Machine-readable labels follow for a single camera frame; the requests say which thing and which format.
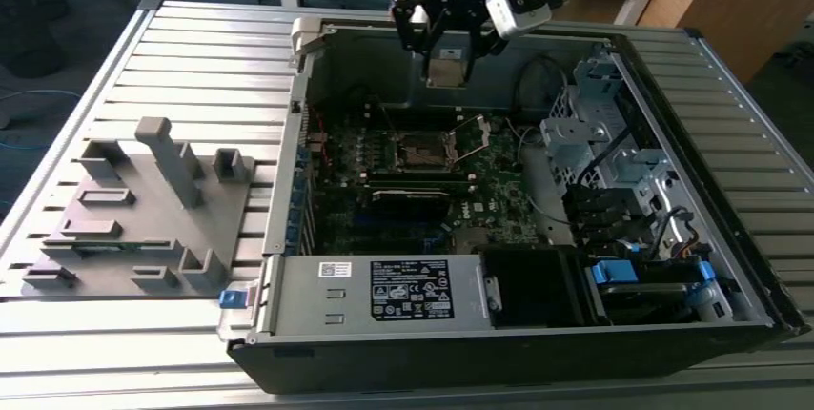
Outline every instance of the blue tab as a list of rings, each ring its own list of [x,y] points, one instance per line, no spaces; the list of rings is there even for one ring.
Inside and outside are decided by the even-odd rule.
[[[604,260],[590,269],[597,284],[637,283],[637,270],[634,264],[626,259]]]
[[[711,264],[707,260],[699,262],[699,270],[701,271],[705,281],[716,279],[716,269],[713,268],[713,264]]]
[[[221,308],[246,308],[249,296],[250,294],[247,291],[237,291],[233,289],[222,291],[221,298],[218,299]]]

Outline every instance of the floor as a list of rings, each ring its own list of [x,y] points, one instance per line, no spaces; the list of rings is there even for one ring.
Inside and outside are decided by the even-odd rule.
[[[0,67],[0,97],[3,88],[15,90],[59,89],[82,93],[113,48],[141,0],[69,0],[71,13],[53,22],[55,38],[69,54],[69,65],[45,78],[22,80]],[[280,0],[189,0],[238,4],[280,5]],[[389,0],[306,0],[309,6],[384,10]],[[799,148],[803,157],[814,164],[814,61],[804,61],[793,69],[784,61],[772,61],[748,85],[779,128]],[[23,95],[0,101],[0,113],[11,124],[0,130],[0,143],[27,147],[47,147],[73,110],[69,96]],[[0,147],[0,219],[38,167],[46,149],[13,150]]]
[[[67,66],[39,79],[14,77],[0,66],[0,97],[6,88],[18,91],[57,89],[82,93],[105,61],[141,0],[69,0],[70,14],[51,23],[51,31],[69,55]],[[234,4],[281,5],[281,0],[185,0]],[[385,10],[390,0],[305,0],[308,6]],[[47,145],[73,111],[75,99],[63,95],[22,95],[0,100],[0,220],[13,207],[26,182],[38,168]],[[3,128],[3,116],[11,119]]]

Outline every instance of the slotted aluminum table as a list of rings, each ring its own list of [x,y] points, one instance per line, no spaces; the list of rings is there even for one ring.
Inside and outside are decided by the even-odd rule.
[[[19,288],[31,250],[62,217],[89,138],[131,138],[145,115],[174,120],[197,154],[223,145],[258,160],[231,269],[258,276],[276,160],[294,70],[292,23],[304,13],[382,13],[146,1],[0,228],[0,293]],[[633,40],[719,183],[808,315],[814,313],[814,175],[704,39],[684,31],[553,23]],[[122,144],[130,152],[147,148]],[[215,300],[9,301],[0,304],[0,407],[453,405],[514,400],[764,407],[814,398],[814,335],[719,358],[668,378],[552,386],[272,396],[231,362]]]

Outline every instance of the warning label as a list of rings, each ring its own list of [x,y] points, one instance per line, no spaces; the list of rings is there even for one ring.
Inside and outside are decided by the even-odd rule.
[[[456,318],[448,262],[370,262],[370,313],[378,321]]]

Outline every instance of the cable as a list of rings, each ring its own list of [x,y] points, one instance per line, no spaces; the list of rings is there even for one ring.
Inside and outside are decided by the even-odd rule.
[[[3,87],[3,89],[9,90],[9,91],[14,91],[14,89],[7,88],[7,87]],[[77,92],[61,91],[58,89],[34,89],[31,91],[17,91],[15,93],[11,93],[10,95],[5,95],[3,97],[0,97],[0,101],[6,100],[9,98],[13,98],[13,97],[18,97],[21,95],[26,95],[26,94],[33,94],[33,95],[61,94],[61,95],[70,95],[71,97],[74,97],[77,99],[82,99],[82,95],[78,94]]]
[[[525,143],[528,143],[528,141],[526,141],[526,135],[529,135],[532,131],[536,131],[536,130],[537,130],[537,128],[534,128],[534,127],[529,127],[529,128],[528,128],[528,129],[524,131],[524,134],[522,134],[522,135],[520,135],[520,134],[517,133],[517,131],[514,130],[514,127],[512,126],[512,124],[509,124],[509,125],[510,125],[510,129],[512,129],[512,131],[516,133],[516,135],[518,135],[518,138],[521,138],[521,141],[518,142],[518,162],[521,162],[521,150],[524,149],[524,144],[525,144]],[[542,143],[542,141],[544,141],[544,134],[541,134],[541,135],[540,135],[540,138],[537,138],[537,141],[530,142],[530,145],[537,145],[537,144]]]
[[[679,251],[676,252],[676,255],[673,255],[673,258],[687,257],[685,253],[691,250],[691,248],[695,246],[695,244],[699,243],[699,231],[692,226],[689,221],[685,221],[685,227],[692,232],[692,237],[688,239],[688,242],[679,249]]]
[[[554,216],[549,215],[546,212],[544,212],[544,209],[537,206],[537,204],[534,203],[534,199],[530,195],[528,195],[528,199],[529,203],[532,204],[532,207],[534,207],[534,210],[537,210],[537,212],[542,214],[546,218],[549,218],[554,222],[558,222],[560,224],[565,224],[566,226],[574,226],[574,224],[566,221],[565,219],[558,219]]]
[[[625,138],[628,138],[630,136],[630,134],[632,134],[632,129],[629,127],[629,128],[625,128],[622,133],[616,136],[616,138],[610,142],[609,146],[606,146],[606,149],[602,150],[602,152],[597,155],[597,157],[594,157],[594,160],[590,161],[590,164],[588,164],[588,166],[585,166],[584,171],[581,172],[581,175],[577,177],[577,181],[574,182],[576,185],[580,186],[581,184],[584,184],[584,180],[585,180],[585,177],[588,176],[588,174],[590,174],[590,172],[602,163],[605,158],[609,157],[609,155],[616,151],[616,149],[622,144],[622,141],[625,141]]]
[[[6,148],[7,150],[34,151],[34,150],[45,150],[49,147],[50,147],[50,145],[45,145],[45,146],[17,146],[17,145],[9,145],[6,143],[0,143],[0,148]]]
[[[689,212],[689,210],[681,205],[673,207],[673,209],[667,212],[667,215],[663,218],[663,222],[660,223],[660,228],[657,229],[657,234],[653,240],[653,246],[650,247],[650,254],[648,255],[649,260],[656,260],[656,258],[660,256],[661,243],[663,239],[665,238],[667,226],[671,224],[671,220],[676,215],[685,212]]]
[[[569,91],[569,75],[565,72],[565,68],[560,64],[560,61],[554,59],[549,54],[538,53],[530,60],[526,61],[526,64],[518,70],[518,75],[514,78],[514,87],[512,93],[512,112],[517,113],[524,109],[521,105],[521,87],[524,86],[524,80],[530,72],[530,68],[534,64],[540,63],[541,65],[546,65],[550,63],[557,67],[557,71],[560,72],[560,77],[562,78],[562,90],[561,95],[568,96]]]

